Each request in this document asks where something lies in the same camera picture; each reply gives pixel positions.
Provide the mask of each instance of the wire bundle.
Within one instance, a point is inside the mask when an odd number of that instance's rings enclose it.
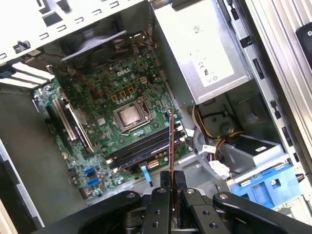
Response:
[[[204,138],[205,138],[205,143],[207,145],[211,145],[210,143],[210,140],[215,140],[215,147],[216,147],[216,150],[215,150],[215,153],[211,155],[210,159],[209,160],[220,160],[221,157],[218,155],[218,151],[221,147],[221,145],[223,145],[224,143],[226,143],[226,138],[230,137],[230,138],[234,138],[236,136],[238,136],[239,134],[241,133],[244,133],[243,131],[238,131],[238,132],[234,132],[234,133],[231,133],[227,136],[218,136],[218,137],[213,137],[208,129],[205,127],[204,125],[204,118],[206,117],[210,117],[210,116],[215,116],[215,115],[224,115],[223,112],[216,112],[216,113],[212,113],[212,114],[208,114],[208,115],[205,115],[204,117],[201,115],[200,111],[199,111],[199,108],[197,105],[193,106],[192,108],[192,119],[193,119],[193,122],[195,124],[195,126],[201,131],[201,133],[204,135]]]
[[[146,37],[147,43],[133,43],[132,45],[133,46],[150,46],[150,47],[156,49],[157,44],[154,42],[152,36],[148,32],[146,32],[145,30],[143,30],[143,33]]]

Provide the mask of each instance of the chip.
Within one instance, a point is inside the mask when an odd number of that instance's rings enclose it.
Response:
[[[122,132],[127,132],[153,119],[143,97],[114,110],[113,114]]]
[[[140,122],[141,117],[134,104],[127,106],[125,109],[118,112],[118,115],[124,126],[129,126],[135,122]]]

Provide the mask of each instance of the screw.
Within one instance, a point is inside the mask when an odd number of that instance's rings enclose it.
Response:
[[[134,193],[130,193],[127,195],[127,198],[134,198],[136,195]]]
[[[219,198],[221,198],[221,199],[228,199],[229,196],[227,196],[226,194],[220,194]]]
[[[166,190],[165,190],[165,189],[163,189],[163,188],[161,188],[161,189],[159,189],[157,192],[159,192],[159,193],[165,193],[165,192],[166,192]]]
[[[188,194],[194,194],[195,193],[195,190],[194,189],[187,189],[186,192]]]

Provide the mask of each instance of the black mount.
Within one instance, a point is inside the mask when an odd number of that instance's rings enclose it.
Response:
[[[161,173],[161,185],[168,183]],[[187,188],[182,171],[175,187],[149,189],[142,197],[124,191],[36,234],[307,234],[312,227],[249,200],[221,192],[208,198]]]

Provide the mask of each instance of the motherboard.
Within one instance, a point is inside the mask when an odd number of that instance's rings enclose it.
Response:
[[[70,183],[84,199],[168,164],[165,81],[148,47],[91,73],[54,67],[34,101],[66,161]],[[175,109],[175,159],[190,152]]]

